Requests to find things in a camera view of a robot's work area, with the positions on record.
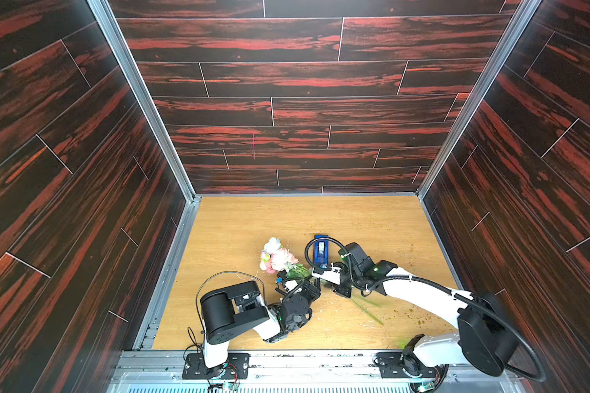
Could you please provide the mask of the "pink artificial flower bouquet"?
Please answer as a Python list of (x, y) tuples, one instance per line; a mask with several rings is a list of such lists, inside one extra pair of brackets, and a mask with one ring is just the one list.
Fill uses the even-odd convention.
[[(330, 270), (333, 267), (339, 268), (338, 263), (342, 262), (341, 257), (339, 256), (339, 251), (341, 249), (344, 250), (346, 245), (329, 236), (327, 237), (327, 240), (329, 241), (329, 263), (327, 268), (323, 269), (313, 264), (313, 245), (315, 242), (318, 242), (318, 239), (315, 240), (313, 238), (311, 242), (306, 244), (304, 253), (305, 261), (302, 263), (289, 249), (281, 244), (280, 239), (275, 237), (272, 237), (270, 241), (265, 244), (265, 248), (260, 257), (260, 267), (266, 273), (275, 274), (277, 276), (276, 291), (278, 291), (278, 293), (280, 293), (280, 291), (285, 291), (283, 281), (294, 278), (313, 277), (311, 273), (314, 268), (320, 270)], [(327, 283), (331, 286), (333, 292), (337, 294), (336, 285), (328, 283), (322, 279), (320, 279), (320, 282), (321, 292), (322, 284)]]

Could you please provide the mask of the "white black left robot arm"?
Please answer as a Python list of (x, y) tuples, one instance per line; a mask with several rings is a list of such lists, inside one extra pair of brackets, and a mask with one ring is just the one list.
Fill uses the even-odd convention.
[(246, 332), (254, 331), (264, 342), (273, 344), (303, 328), (313, 315), (312, 304), (321, 297), (321, 280), (279, 273), (275, 291), (280, 300), (266, 302), (264, 284), (252, 278), (212, 290), (198, 300), (206, 368), (224, 368), (229, 343)]

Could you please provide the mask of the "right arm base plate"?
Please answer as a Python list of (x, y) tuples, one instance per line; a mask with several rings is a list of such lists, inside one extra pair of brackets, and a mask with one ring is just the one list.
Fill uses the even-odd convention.
[(381, 378), (441, 379), (449, 368), (448, 365), (427, 367), (414, 355), (405, 356), (401, 351), (378, 352), (373, 362), (379, 369)]

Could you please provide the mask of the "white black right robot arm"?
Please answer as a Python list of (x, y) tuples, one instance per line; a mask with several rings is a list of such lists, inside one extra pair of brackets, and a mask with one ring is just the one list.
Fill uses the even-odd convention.
[(344, 263), (342, 283), (364, 295), (378, 292), (411, 303), (455, 329), (437, 337), (413, 337), (399, 360), (406, 375), (426, 378), (437, 367), (471, 365), (492, 377), (510, 371), (529, 381), (545, 381), (542, 360), (494, 296), (454, 290), (385, 260), (375, 263), (355, 242), (341, 245), (339, 256)]

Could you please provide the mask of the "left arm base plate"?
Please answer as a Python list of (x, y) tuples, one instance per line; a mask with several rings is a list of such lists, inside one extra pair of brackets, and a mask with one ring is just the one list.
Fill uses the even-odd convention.
[(226, 362), (208, 367), (200, 353), (188, 353), (182, 372), (183, 380), (230, 380), (247, 379), (250, 355), (244, 352), (230, 352)]

